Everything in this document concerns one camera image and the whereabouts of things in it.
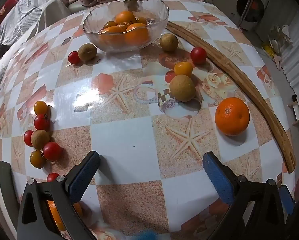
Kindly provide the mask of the clear glass fruit bowl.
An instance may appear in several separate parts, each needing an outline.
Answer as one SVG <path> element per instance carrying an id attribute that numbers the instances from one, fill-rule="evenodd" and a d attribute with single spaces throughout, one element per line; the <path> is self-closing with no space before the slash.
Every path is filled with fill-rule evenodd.
<path id="1" fill-rule="evenodd" d="M 142 49 L 160 38 L 169 8 L 162 0 L 121 0 L 96 6 L 83 30 L 98 49 L 120 53 Z"/>

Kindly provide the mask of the dark yellow cherry tomato cluster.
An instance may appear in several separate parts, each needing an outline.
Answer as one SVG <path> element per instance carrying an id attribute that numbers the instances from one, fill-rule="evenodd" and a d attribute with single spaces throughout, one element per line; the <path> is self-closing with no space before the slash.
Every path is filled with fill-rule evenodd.
<path id="1" fill-rule="evenodd" d="M 46 159 L 40 150 L 35 150 L 30 155 L 30 163 L 35 168 L 43 168 L 46 163 Z"/>

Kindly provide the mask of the oranges inside bowl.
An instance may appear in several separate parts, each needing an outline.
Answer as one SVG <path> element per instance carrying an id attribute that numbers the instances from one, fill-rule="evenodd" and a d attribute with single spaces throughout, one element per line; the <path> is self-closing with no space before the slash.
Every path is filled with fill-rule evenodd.
<path id="1" fill-rule="evenodd" d="M 101 30 L 100 40 L 113 48 L 140 46 L 149 41 L 147 20 L 131 11 L 119 12 L 113 21 L 108 21 Z"/>

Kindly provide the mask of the orange near table edge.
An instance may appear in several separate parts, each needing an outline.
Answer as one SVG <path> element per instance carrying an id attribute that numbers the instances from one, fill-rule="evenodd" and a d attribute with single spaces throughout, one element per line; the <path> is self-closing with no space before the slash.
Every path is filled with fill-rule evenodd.
<path id="1" fill-rule="evenodd" d="M 59 215 L 59 212 L 56 208 L 56 205 L 55 205 L 54 201 L 48 200 L 47 203 L 49 205 L 50 211 L 52 213 L 52 217 L 54 218 L 54 221 L 55 221 L 55 224 L 56 224 L 57 228 L 60 231 L 66 231 L 64 223 L 63 223 L 63 221 L 62 221 L 62 219 Z M 74 203 L 73 207 L 75 208 L 75 211 L 78 213 L 79 217 L 83 218 L 83 211 L 82 211 L 82 208 L 81 208 L 80 204 L 79 203 Z"/>

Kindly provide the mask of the curved wooden stick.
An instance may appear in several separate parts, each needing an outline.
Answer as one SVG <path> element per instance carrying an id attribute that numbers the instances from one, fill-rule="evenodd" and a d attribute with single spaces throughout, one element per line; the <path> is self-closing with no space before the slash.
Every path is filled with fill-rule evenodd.
<path id="1" fill-rule="evenodd" d="M 180 38 L 183 38 L 192 46 L 204 48 L 210 61 L 223 72 L 225 72 L 242 90 L 242 92 L 245 93 L 249 99 L 251 99 L 252 103 L 261 112 L 270 128 L 272 135 L 281 150 L 282 158 L 288 173 L 294 172 L 296 167 L 296 158 L 288 135 L 275 113 L 268 106 L 263 96 L 261 96 L 257 87 L 245 75 L 245 73 L 242 72 L 218 49 L 202 40 L 199 36 L 186 30 L 184 27 L 169 21 L 166 29 L 173 34 L 178 35 Z"/>

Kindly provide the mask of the large orange on table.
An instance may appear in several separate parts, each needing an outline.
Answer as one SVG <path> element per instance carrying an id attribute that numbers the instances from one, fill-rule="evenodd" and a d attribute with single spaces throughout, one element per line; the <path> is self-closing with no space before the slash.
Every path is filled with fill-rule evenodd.
<path id="1" fill-rule="evenodd" d="M 240 98 L 226 98 L 217 106 L 214 120 L 223 134 L 234 137 L 247 129 L 250 122 L 249 109 Z"/>

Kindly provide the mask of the grey white bedding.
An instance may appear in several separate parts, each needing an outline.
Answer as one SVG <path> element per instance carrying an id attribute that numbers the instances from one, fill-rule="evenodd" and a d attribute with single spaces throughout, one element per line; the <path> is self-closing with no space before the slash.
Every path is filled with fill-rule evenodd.
<path id="1" fill-rule="evenodd" d="M 69 0 L 20 0 L 0 24 L 0 46 L 10 50 L 0 59 L 0 79 L 18 45 L 71 15 Z"/>

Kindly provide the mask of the yellow cherry tomato right group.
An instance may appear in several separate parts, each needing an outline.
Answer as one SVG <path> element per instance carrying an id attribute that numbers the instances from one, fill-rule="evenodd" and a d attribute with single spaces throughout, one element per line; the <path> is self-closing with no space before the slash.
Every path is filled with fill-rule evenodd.
<path id="1" fill-rule="evenodd" d="M 193 66 L 190 62 L 179 62 L 174 65 L 175 75 L 191 76 L 193 72 Z"/>

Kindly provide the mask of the red cherry tomato cluster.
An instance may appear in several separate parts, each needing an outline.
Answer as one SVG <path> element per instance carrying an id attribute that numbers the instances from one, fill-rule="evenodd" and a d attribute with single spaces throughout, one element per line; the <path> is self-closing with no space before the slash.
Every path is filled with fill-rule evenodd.
<path id="1" fill-rule="evenodd" d="M 50 130 L 50 119 L 47 114 L 39 114 L 34 119 L 34 126 L 36 130 L 43 130 L 48 132 Z"/>
<path id="2" fill-rule="evenodd" d="M 62 153 L 62 148 L 56 142 L 48 142 L 43 148 L 43 155 L 48 161 L 57 161 Z"/>
<path id="3" fill-rule="evenodd" d="M 33 131 L 32 130 L 27 130 L 25 133 L 24 133 L 24 136 L 23 136 L 23 139 L 24 139 L 24 143 L 27 145 L 27 146 L 30 146 L 32 147 L 32 142 L 31 142 L 31 136 L 33 134 Z"/>

